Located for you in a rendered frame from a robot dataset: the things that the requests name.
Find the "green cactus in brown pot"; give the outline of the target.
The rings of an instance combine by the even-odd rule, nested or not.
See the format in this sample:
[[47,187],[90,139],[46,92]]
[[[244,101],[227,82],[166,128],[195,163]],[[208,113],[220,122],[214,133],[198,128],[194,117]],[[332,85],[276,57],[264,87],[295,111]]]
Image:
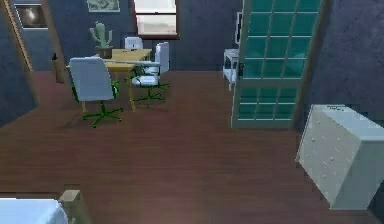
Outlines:
[[111,59],[113,47],[110,43],[113,31],[106,31],[105,25],[98,21],[95,22],[95,27],[90,28],[89,31],[93,40],[98,43],[98,46],[95,47],[96,54],[103,59]]

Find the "teal glass pane door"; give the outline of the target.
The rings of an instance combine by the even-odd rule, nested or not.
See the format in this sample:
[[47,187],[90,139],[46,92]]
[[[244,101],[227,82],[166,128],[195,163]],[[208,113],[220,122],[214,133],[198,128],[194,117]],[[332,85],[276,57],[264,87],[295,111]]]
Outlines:
[[233,128],[292,125],[323,2],[243,0]]

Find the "dark framed window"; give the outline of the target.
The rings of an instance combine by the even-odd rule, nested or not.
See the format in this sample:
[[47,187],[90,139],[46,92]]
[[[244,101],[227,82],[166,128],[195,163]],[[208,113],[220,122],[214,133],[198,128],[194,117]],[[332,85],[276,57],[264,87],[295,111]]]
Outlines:
[[15,4],[15,10],[24,30],[47,29],[42,6],[37,3]]

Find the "white side table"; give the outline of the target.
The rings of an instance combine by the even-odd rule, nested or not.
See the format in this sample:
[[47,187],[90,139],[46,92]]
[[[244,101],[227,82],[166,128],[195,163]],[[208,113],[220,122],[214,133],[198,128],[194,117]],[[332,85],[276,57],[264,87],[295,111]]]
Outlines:
[[238,49],[225,49],[223,55],[223,77],[228,81],[228,89],[236,84],[236,66],[239,58]]

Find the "brown framed window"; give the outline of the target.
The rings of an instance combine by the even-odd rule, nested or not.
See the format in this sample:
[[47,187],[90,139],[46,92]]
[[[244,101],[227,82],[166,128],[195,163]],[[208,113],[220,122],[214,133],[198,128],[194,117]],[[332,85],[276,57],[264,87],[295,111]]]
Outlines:
[[143,39],[179,38],[178,0],[131,0],[136,33]]

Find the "yellow wooden table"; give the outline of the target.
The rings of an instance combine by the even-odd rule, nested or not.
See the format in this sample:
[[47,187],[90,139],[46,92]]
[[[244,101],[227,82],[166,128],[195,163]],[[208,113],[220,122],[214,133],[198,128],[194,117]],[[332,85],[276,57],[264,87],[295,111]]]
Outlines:
[[143,62],[143,59],[146,58],[149,53],[149,49],[140,49],[136,51],[113,49],[111,59],[102,59],[105,61],[110,75],[112,73],[129,74],[136,65]]

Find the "white chest of drawers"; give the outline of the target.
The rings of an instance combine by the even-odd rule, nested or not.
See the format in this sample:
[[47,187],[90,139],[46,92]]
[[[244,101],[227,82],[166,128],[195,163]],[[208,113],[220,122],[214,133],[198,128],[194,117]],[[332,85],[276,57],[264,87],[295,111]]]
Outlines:
[[296,161],[331,210],[365,210],[384,182],[384,128],[345,105],[314,104]]

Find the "brown wooden door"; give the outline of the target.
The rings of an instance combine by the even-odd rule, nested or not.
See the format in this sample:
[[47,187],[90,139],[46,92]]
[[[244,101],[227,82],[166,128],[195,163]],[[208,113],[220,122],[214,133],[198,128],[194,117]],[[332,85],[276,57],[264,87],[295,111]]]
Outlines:
[[49,7],[49,0],[40,0],[40,4],[41,4],[43,14],[47,23],[54,53],[56,54],[56,57],[57,57],[57,59],[55,60],[55,72],[59,77],[59,80],[61,83],[67,86],[71,86],[70,76],[66,68],[65,57],[62,52],[59,36],[57,34],[54,19],[52,17],[51,10]]

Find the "white office chair green base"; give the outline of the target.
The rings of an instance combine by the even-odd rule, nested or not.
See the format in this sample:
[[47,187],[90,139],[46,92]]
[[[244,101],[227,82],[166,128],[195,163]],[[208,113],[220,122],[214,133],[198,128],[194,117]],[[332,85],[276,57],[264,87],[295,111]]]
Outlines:
[[[75,100],[82,103],[82,119],[95,117],[92,127],[105,117],[114,118],[118,122],[121,118],[116,112],[123,112],[123,108],[108,111],[105,101],[114,100],[118,97],[120,85],[118,81],[113,81],[108,71],[105,61],[98,56],[73,57],[69,60],[70,75],[72,78],[72,92]],[[100,111],[89,114],[86,112],[86,102],[99,102]]]
[[133,50],[133,49],[143,48],[143,41],[140,37],[134,37],[134,36],[126,37],[124,39],[124,42],[125,42],[124,46],[126,49]]
[[170,67],[169,43],[162,42],[156,45],[155,60],[143,61],[135,66],[131,83],[135,86],[146,88],[147,95],[134,99],[134,102],[146,100],[146,106],[150,107],[152,100],[166,102],[161,93],[153,93],[154,89],[166,90],[170,86],[169,83],[161,83],[161,74],[168,72]]

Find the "wooden bed with white bedding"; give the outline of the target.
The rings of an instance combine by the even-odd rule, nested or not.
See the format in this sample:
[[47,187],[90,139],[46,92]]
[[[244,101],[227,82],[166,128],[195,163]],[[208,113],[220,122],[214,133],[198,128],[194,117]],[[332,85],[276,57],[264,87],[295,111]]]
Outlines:
[[0,192],[0,224],[93,224],[80,190]]

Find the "white framed wall picture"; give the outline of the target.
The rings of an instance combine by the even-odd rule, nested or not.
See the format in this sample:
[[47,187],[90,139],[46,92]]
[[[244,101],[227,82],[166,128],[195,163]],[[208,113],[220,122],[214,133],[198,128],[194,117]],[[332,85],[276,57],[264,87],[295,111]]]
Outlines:
[[237,12],[236,17],[236,30],[235,30],[235,44],[240,44],[241,40],[241,27],[242,27],[242,12]]

